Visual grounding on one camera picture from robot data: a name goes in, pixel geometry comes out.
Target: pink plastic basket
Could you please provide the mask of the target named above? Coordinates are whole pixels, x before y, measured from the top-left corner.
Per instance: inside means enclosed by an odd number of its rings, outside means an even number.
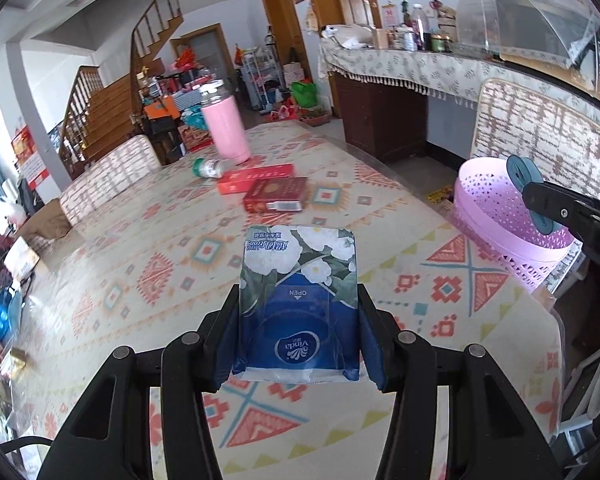
[[[453,220],[528,290],[544,281],[574,240],[566,228],[549,236],[538,232],[507,174],[507,161],[493,157],[473,158],[460,168]]]

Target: red box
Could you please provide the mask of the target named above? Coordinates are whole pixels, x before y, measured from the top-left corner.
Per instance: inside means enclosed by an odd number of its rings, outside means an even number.
[[[302,211],[306,183],[305,176],[258,179],[242,199],[244,209],[247,213]]]
[[[197,128],[178,126],[178,132],[180,133],[180,138],[188,153],[196,152],[197,150],[211,146],[214,143],[209,132]]]
[[[295,174],[296,170],[293,164],[227,171],[222,178],[218,179],[218,191],[223,195],[246,193],[251,189],[253,183],[260,178],[281,178],[294,176]]]

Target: green bag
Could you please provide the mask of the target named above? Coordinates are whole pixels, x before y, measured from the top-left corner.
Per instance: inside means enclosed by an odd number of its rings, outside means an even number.
[[[291,94],[301,108],[313,108],[318,105],[318,89],[314,83],[291,83]]]

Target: vinda logo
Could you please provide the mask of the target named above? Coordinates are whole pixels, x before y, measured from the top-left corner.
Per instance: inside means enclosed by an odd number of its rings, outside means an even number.
[[[276,343],[276,357],[283,363],[305,363],[318,353],[320,339],[313,332],[304,331],[280,339]]]

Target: pillar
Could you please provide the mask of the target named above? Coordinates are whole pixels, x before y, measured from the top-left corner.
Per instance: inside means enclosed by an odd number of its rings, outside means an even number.
[[[23,124],[42,158],[48,177],[38,182],[36,191],[44,203],[60,196],[71,183],[62,160],[49,140],[48,134],[33,101],[24,70],[19,43],[7,43],[0,50],[0,110],[9,136],[13,139]]]

